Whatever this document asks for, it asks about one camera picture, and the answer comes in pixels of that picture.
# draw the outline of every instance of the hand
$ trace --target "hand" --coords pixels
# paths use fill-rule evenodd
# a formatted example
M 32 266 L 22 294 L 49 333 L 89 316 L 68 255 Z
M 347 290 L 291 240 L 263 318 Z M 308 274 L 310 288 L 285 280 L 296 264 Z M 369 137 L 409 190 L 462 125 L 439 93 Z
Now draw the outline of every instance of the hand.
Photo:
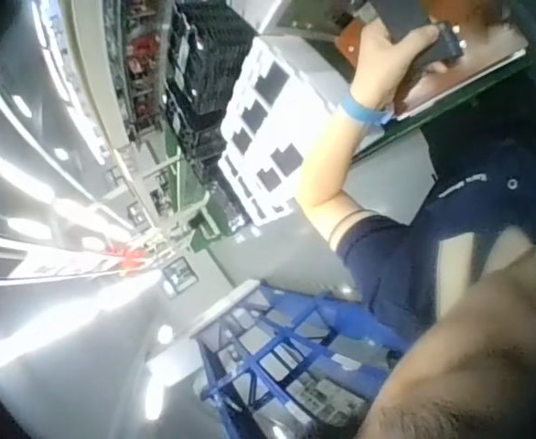
M 368 108 L 385 108 L 394 99 L 396 89 L 416 56 L 438 36 L 438 27 L 429 25 L 411 31 L 394 45 L 379 19 L 365 26 L 361 31 L 358 68 L 351 85 L 353 98 Z M 443 72 L 446 67 L 437 63 L 434 70 Z

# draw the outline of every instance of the worker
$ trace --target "worker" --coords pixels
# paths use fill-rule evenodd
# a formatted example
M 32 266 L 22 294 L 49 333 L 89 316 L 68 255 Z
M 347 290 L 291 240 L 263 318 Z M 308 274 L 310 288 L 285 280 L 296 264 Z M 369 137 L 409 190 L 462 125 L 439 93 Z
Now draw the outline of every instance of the worker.
M 354 420 L 308 437 L 536 437 L 521 434 L 536 431 L 536 133 L 531 142 L 513 126 L 510 135 L 479 135 L 469 149 L 483 154 L 439 179 L 410 226 L 343 191 L 367 124 L 383 120 L 412 61 L 437 37 L 429 26 L 392 44 L 381 22 L 366 27 L 350 95 L 303 163 L 300 207 L 372 316 L 414 344 L 360 429 Z
M 412 61 L 438 33 L 430 25 L 394 45 L 381 21 L 364 28 L 350 93 L 306 156 L 296 193 L 349 269 L 362 304 L 409 343 L 470 284 L 536 245 L 536 132 L 529 142 L 515 137 L 514 126 L 505 127 L 509 133 L 478 134 L 479 147 L 468 150 L 482 155 L 461 157 L 446 181 L 438 170 L 439 180 L 409 226 L 363 209 L 343 190 L 368 123 L 381 122 Z
M 536 439 L 536 250 L 484 278 L 398 364 L 366 420 L 306 439 Z

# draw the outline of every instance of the electronic device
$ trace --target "electronic device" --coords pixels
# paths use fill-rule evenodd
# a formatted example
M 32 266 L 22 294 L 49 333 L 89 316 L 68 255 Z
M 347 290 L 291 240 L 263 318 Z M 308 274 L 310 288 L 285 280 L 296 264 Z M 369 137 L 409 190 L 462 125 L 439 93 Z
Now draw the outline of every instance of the electronic device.
M 419 0 L 370 0 L 382 23 L 388 29 L 392 42 L 397 43 L 411 30 L 432 24 Z M 459 39 L 458 27 L 448 22 L 436 23 L 440 35 L 436 42 L 422 52 L 413 65 L 422 69 L 433 62 L 453 62 L 463 56 L 466 42 Z

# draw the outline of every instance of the wristband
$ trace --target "wristband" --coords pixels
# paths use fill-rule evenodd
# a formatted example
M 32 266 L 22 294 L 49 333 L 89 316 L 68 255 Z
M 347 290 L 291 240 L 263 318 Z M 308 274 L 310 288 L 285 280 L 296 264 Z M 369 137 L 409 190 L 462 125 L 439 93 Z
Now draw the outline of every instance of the wristband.
M 353 99 L 351 94 L 348 94 L 345 97 L 341 103 L 341 108 L 351 119 L 372 125 L 382 126 L 388 123 L 392 117 L 394 117 L 394 112 L 378 112 L 376 110 L 364 107 Z

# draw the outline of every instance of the short sleeve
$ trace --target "short sleeve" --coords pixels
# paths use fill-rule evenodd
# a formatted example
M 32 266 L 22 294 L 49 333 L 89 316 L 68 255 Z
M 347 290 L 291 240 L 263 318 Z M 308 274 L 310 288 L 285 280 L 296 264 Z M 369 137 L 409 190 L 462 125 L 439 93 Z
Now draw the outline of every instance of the short sleeve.
M 357 222 L 343 236 L 337 254 L 363 294 L 376 289 L 388 258 L 407 232 L 404 224 L 376 215 Z

